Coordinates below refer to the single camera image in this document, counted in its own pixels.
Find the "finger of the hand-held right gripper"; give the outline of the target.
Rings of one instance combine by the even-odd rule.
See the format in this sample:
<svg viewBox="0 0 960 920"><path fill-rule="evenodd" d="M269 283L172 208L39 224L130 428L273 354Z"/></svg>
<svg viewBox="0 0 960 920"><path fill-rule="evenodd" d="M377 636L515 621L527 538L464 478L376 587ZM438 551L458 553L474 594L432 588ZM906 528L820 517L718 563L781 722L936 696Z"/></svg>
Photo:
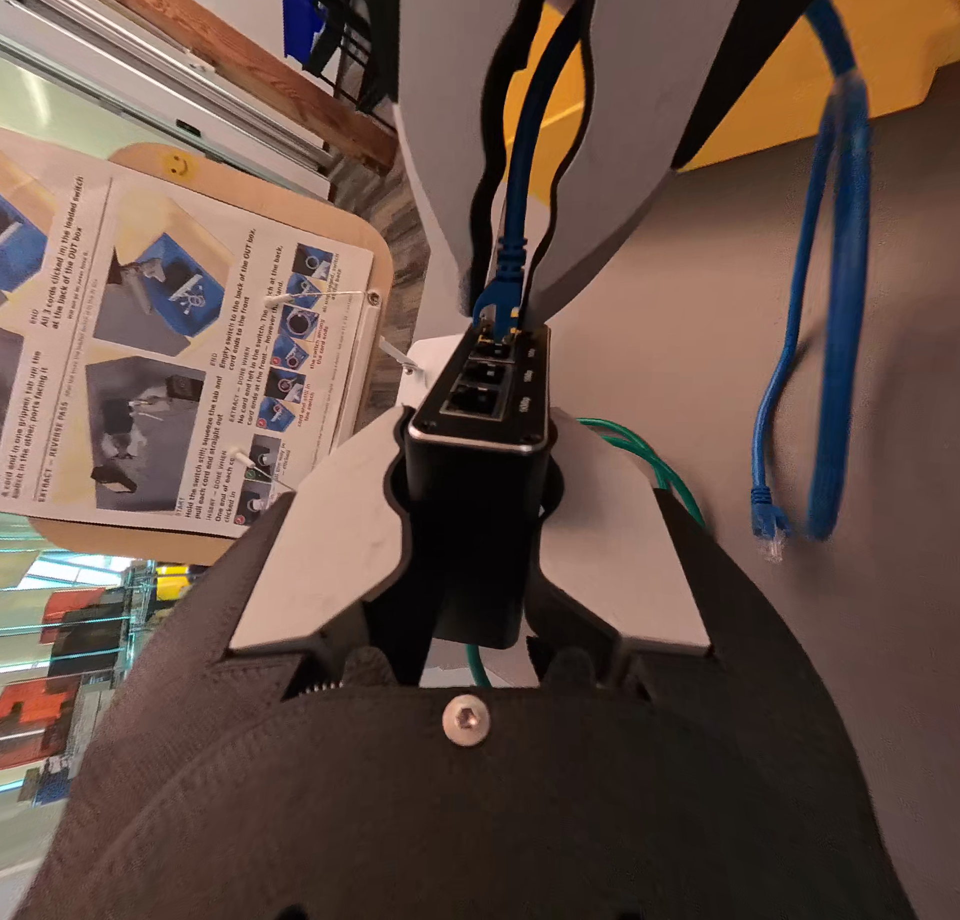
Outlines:
<svg viewBox="0 0 960 920"><path fill-rule="evenodd" d="M399 136L438 289L468 317L493 253L505 93L486 95L522 0L399 0Z"/></svg>
<svg viewBox="0 0 960 920"><path fill-rule="evenodd" d="M525 323L550 320L631 237L671 164L740 0L593 0L592 97L553 201Z"/></svg>

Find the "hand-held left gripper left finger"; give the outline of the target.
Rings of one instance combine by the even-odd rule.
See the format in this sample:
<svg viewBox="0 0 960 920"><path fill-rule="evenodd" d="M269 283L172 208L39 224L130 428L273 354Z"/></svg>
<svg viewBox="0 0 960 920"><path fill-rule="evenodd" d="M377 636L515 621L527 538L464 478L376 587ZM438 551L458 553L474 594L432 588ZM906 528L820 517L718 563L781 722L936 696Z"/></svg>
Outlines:
<svg viewBox="0 0 960 920"><path fill-rule="evenodd" d="M305 655L327 681L371 646L417 686L438 611L416 555L404 458L413 411L395 406L300 483L229 641L241 658Z"/></svg>

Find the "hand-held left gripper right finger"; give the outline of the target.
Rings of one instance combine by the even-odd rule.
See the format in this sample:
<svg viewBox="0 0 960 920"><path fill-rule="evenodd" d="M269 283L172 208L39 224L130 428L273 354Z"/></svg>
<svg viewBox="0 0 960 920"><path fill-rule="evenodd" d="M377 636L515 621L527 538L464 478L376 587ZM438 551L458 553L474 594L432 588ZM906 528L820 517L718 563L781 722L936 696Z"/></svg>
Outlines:
<svg viewBox="0 0 960 920"><path fill-rule="evenodd" d="M655 490L626 453L559 408L523 599L552 652L576 647L616 683L641 654L712 649Z"/></svg>

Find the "yellow plastic bin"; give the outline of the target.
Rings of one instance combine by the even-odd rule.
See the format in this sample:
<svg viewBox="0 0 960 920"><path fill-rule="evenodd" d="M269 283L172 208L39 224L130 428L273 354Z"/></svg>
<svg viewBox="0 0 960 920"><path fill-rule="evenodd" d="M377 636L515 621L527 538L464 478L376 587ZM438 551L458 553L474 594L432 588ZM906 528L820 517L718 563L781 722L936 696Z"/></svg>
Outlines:
<svg viewBox="0 0 960 920"><path fill-rule="evenodd" d="M831 1L867 84L871 118L918 106L937 70L958 61L958 0ZM685 169L812 135L828 73L812 28L798 23ZM585 102L585 69L576 52L551 95L534 153L532 190L541 198L584 125Z"/></svg>

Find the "black network switch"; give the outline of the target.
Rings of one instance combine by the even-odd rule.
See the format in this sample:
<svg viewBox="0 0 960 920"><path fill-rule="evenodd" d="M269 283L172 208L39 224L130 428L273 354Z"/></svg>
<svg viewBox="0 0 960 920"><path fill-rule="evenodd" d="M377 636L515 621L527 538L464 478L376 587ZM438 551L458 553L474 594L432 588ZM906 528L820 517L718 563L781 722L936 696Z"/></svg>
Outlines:
<svg viewBox="0 0 960 920"><path fill-rule="evenodd" d="M470 327L404 440L412 517L436 563L434 636L513 646L558 431L548 326L494 341Z"/></svg>

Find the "blue storage bin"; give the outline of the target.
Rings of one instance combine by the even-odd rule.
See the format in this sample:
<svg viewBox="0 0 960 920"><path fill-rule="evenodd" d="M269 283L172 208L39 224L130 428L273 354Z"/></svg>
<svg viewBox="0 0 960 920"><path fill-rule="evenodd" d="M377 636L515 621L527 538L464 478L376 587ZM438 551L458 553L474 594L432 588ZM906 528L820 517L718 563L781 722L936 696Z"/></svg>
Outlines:
<svg viewBox="0 0 960 920"><path fill-rule="evenodd" d="M282 0L283 52L306 66L326 25L326 16L314 0Z"/></svg>

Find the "wooden beam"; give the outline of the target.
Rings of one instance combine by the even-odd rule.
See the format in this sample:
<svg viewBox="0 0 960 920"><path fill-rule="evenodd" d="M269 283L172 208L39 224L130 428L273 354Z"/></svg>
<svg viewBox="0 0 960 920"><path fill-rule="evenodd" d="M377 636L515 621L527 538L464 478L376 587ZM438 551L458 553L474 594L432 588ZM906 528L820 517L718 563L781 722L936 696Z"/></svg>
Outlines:
<svg viewBox="0 0 960 920"><path fill-rule="evenodd" d="M379 176L390 172L398 138L335 99L195 0L112 0L214 68L223 79L316 134Z"/></svg>

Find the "printed instruction sheet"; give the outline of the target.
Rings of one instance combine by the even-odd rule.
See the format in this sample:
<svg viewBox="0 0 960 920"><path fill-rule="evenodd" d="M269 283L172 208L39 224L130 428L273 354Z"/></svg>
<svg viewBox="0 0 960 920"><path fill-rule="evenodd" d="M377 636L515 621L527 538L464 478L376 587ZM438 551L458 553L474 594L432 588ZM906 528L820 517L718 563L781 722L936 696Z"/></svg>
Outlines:
<svg viewBox="0 0 960 920"><path fill-rule="evenodd" d="M234 539L330 453L376 255L12 131L2 512Z"/></svg>

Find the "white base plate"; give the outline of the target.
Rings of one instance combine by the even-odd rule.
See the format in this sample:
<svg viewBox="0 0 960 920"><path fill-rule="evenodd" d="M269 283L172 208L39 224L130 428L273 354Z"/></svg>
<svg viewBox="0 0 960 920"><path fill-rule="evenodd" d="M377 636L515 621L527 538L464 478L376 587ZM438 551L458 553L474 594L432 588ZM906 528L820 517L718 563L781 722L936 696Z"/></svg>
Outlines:
<svg viewBox="0 0 960 920"><path fill-rule="evenodd" d="M395 404L417 409L428 396L444 371L464 333L421 339L404 354L410 361L401 365Z"/></svg>

